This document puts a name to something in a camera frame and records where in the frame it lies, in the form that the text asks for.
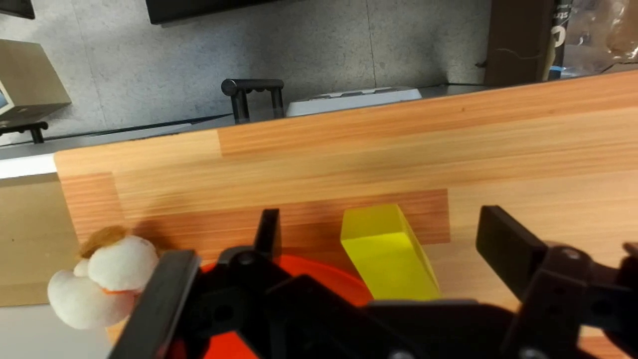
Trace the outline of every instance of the wooden tabletop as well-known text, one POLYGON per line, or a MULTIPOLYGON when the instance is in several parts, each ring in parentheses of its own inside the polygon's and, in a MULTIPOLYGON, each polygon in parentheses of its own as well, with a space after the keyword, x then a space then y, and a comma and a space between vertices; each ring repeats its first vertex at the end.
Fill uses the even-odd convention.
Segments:
POLYGON ((215 259, 280 207, 288 253, 350 269, 342 209, 398 203, 446 297, 512 307, 474 251, 480 205, 609 265, 638 239, 638 71, 81 147, 55 163, 79 241, 123 223, 215 259))

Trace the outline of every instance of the black clamp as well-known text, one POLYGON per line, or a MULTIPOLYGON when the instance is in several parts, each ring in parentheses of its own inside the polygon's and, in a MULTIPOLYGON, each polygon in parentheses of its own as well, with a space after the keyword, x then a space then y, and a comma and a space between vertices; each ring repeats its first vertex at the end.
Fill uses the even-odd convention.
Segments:
POLYGON ((282 81, 280 79, 236 79, 227 77, 221 81, 221 91, 232 101, 234 121, 248 121, 246 93, 270 91, 272 115, 282 117, 282 81))

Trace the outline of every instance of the floor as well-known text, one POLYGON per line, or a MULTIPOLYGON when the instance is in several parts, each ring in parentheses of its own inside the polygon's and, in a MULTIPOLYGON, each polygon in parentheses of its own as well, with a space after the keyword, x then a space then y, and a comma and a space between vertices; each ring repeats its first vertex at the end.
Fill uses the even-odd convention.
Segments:
MULTIPOLYGON (((476 83, 490 0, 278 0, 151 25, 143 0, 33 0, 0 15, 39 41, 71 105, 47 135, 229 113, 223 77, 280 77, 284 99, 374 85, 476 83)), ((23 135, 1 135, 0 143, 23 135)))

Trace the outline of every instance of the desk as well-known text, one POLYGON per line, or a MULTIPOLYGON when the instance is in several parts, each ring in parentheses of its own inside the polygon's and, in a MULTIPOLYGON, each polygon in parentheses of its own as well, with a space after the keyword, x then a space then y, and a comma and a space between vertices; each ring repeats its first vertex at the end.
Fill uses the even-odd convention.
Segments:
POLYGON ((211 261, 282 209, 282 247, 348 269, 340 209, 396 201, 446 297, 514 307, 474 251, 478 207, 615 265, 638 239, 638 71, 55 153, 75 233, 123 223, 211 261))

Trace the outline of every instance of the yellow plastic container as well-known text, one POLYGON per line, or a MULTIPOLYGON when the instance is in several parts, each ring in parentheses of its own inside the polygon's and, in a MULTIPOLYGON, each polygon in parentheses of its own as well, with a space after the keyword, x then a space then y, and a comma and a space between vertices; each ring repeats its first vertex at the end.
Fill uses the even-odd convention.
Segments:
POLYGON ((438 299, 422 245, 398 205, 348 209, 340 245, 374 299, 438 299))

